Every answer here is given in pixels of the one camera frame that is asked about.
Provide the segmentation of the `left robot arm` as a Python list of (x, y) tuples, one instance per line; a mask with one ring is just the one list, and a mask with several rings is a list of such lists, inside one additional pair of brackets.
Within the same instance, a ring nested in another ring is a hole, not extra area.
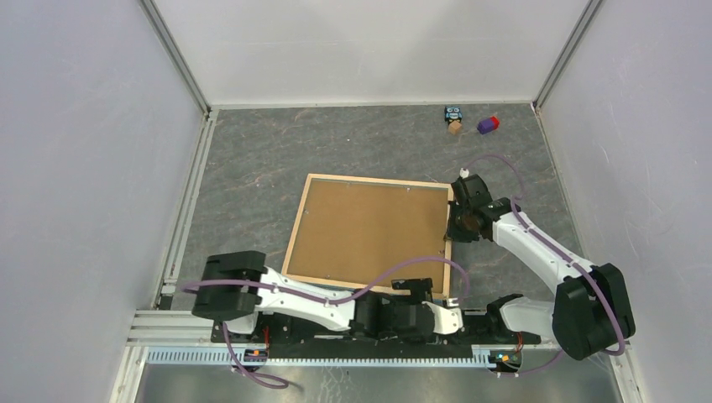
[(241, 251), (207, 258), (202, 277), (182, 286), (194, 295), (192, 314), (221, 322), (244, 342), (264, 331), (262, 314), (306, 320), (355, 338), (428, 340), (449, 315), (433, 304), (430, 281), (415, 282), (408, 295), (362, 289), (335, 290), (290, 279), (265, 264), (265, 254)]

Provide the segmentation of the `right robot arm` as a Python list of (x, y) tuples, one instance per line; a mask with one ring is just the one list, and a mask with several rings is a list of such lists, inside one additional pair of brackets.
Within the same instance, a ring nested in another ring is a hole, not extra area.
[(484, 180), (462, 169), (452, 182), (454, 199), (446, 239), (486, 239), (516, 256), (552, 292), (553, 301), (520, 294), (487, 306), (487, 336), (505, 343), (518, 332), (552, 339), (571, 358), (603, 352), (621, 355), (636, 323), (626, 281), (613, 264), (594, 264), (547, 235), (511, 199), (494, 199)]

